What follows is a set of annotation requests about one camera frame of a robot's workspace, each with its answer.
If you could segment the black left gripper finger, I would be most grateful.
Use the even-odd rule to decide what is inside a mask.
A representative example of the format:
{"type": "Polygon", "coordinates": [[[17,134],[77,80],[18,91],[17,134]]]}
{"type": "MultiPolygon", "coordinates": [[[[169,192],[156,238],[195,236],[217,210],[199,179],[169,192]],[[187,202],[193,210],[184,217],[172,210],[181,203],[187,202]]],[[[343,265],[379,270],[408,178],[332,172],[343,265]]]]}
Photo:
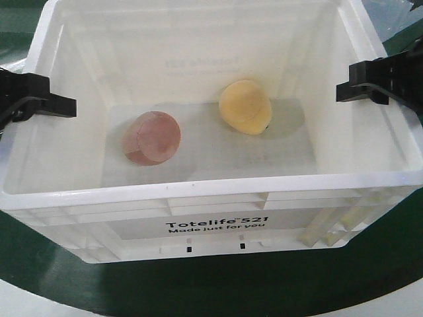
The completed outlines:
{"type": "Polygon", "coordinates": [[[50,79],[41,75],[26,73],[24,78],[23,105],[20,118],[31,118],[34,114],[74,118],[77,116],[77,101],[50,92],[50,79]]]}

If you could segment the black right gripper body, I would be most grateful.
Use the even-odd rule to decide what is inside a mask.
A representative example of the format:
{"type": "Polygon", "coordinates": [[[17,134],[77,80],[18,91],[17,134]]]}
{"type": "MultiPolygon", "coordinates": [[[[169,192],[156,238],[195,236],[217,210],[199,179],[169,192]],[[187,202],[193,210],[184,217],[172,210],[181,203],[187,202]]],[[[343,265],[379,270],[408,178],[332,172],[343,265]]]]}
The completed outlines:
{"type": "Polygon", "coordinates": [[[413,110],[418,116],[422,115],[422,37],[416,39],[412,45],[400,53],[389,57],[393,60],[394,85],[398,92],[394,92],[397,100],[413,110]]]}

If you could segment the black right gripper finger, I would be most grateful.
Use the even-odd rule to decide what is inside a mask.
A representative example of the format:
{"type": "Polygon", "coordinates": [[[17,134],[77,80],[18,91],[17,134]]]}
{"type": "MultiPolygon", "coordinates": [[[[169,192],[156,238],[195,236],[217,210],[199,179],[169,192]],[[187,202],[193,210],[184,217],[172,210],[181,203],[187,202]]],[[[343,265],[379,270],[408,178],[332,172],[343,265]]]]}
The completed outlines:
{"type": "Polygon", "coordinates": [[[336,86],[336,101],[349,102],[370,99],[388,105],[395,98],[397,63],[392,59],[361,61],[349,66],[349,79],[336,86]]]}

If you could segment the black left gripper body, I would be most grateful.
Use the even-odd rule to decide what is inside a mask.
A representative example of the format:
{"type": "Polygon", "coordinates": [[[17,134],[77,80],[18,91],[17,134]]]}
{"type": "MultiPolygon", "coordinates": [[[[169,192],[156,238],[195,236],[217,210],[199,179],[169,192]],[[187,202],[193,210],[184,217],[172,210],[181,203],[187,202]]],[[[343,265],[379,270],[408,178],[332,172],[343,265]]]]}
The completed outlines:
{"type": "Polygon", "coordinates": [[[32,77],[32,73],[1,68],[1,137],[10,123],[25,122],[33,116],[29,99],[32,77]]]}

